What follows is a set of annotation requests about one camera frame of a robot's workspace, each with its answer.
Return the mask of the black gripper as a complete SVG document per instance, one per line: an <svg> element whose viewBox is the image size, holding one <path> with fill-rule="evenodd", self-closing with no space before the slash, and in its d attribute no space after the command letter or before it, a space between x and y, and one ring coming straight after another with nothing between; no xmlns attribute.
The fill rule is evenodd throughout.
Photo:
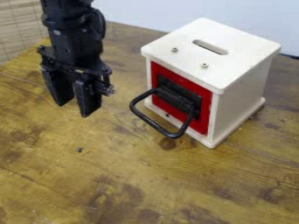
<svg viewBox="0 0 299 224"><path fill-rule="evenodd" d="M102 95L110 96L114 93L110 83L112 70L100 59L104 37L104 28L50 30L51 46L42 45L38 48L42 75L51 97L63 106L76 95L83 117L88 117L100 108Z"/></svg>

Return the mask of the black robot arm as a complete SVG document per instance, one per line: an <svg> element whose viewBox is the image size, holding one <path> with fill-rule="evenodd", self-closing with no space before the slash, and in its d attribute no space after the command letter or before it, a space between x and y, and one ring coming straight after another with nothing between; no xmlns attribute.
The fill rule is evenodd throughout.
<svg viewBox="0 0 299 224"><path fill-rule="evenodd" d="M42 22L51 45L42 45L42 74L58 105L71 100L80 115L90 116L102 106L102 97L114 94L112 69L103 62L107 21L94 0L40 0Z"/></svg>

